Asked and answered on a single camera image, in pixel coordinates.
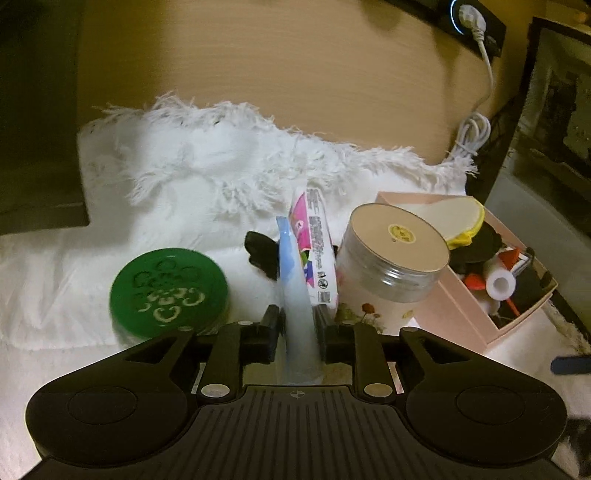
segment power plug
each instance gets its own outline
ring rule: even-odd
[[[459,12],[460,23],[472,30],[474,40],[484,40],[484,32],[486,31],[486,20],[477,8],[472,5],[462,5]]]

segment wooden headboard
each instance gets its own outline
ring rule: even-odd
[[[483,3],[508,27],[490,114],[516,91],[543,0]],[[79,123],[108,102],[175,90],[200,106],[250,102],[282,127],[360,145],[410,145],[430,163],[486,89],[482,61],[382,0],[87,0]]]

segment pink box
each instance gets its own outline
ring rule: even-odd
[[[452,196],[428,193],[379,192],[376,202],[389,205],[434,203],[450,197]],[[526,246],[488,210],[485,220],[506,243],[525,249]],[[546,272],[537,259],[534,259],[534,268],[540,278]],[[415,309],[415,318],[421,328],[474,352],[482,353],[493,342],[529,318],[552,296],[557,286],[558,282],[552,279],[544,291],[544,296],[532,308],[499,329],[452,269],[446,267],[431,293]]]

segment green jar lid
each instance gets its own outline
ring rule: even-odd
[[[140,338],[183,326],[207,333],[225,320],[228,284],[209,257],[164,248],[124,266],[113,282],[109,303],[113,319]]]

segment metal circle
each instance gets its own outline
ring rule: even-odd
[[[378,397],[378,398],[386,398],[392,395],[394,390],[390,385],[386,385],[384,383],[371,383],[367,385],[363,391],[366,395],[370,397]]]
[[[230,393],[230,389],[221,383],[210,383],[201,389],[201,394],[209,398],[223,398]]]

